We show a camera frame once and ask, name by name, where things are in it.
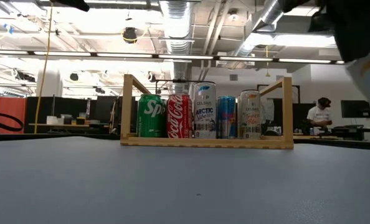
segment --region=sprite logo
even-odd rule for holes
[[[152,114],[151,117],[154,118],[157,114],[161,114],[161,104],[157,104],[156,100],[148,101],[148,108],[144,110],[145,114]]]

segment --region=green sprite can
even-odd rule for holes
[[[138,137],[162,137],[163,102],[159,95],[142,94],[138,102],[136,133]]]

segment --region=black cable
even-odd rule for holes
[[[12,119],[12,120],[16,121],[20,126],[20,128],[14,128],[14,127],[10,127],[8,125],[0,123],[0,128],[3,128],[3,129],[8,130],[8,131],[15,131],[15,132],[22,131],[22,129],[24,127],[24,124],[21,120],[15,118],[14,116],[11,116],[11,115],[8,115],[8,114],[3,114],[3,113],[0,113],[0,116]]]

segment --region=white celsius can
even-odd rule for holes
[[[240,94],[240,138],[260,139],[261,101],[257,90],[244,90]]]
[[[194,137],[215,139],[217,137],[216,84],[198,82],[194,85]]]

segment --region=white shirt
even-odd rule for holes
[[[319,122],[319,121],[331,121],[332,117],[330,116],[330,111],[328,108],[321,110],[319,107],[314,106],[308,111],[307,119]]]

